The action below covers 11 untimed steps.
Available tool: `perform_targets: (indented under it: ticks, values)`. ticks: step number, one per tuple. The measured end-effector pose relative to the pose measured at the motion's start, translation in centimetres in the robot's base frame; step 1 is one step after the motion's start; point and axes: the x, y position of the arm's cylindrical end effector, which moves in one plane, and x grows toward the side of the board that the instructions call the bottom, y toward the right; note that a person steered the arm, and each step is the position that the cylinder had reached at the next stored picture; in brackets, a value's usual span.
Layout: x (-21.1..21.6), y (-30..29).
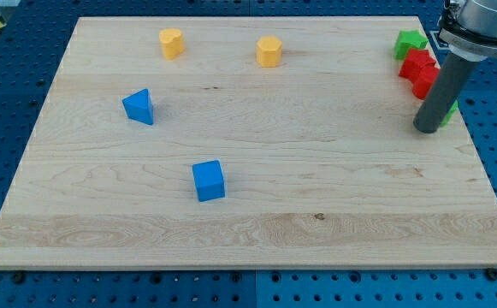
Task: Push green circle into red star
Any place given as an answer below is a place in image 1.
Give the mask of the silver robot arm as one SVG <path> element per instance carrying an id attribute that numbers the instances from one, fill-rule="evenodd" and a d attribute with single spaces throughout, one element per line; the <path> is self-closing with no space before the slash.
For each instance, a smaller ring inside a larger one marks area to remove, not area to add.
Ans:
<path id="1" fill-rule="evenodd" d="M 497 59 L 497 0 L 446 0 L 439 39 L 470 62 Z"/>

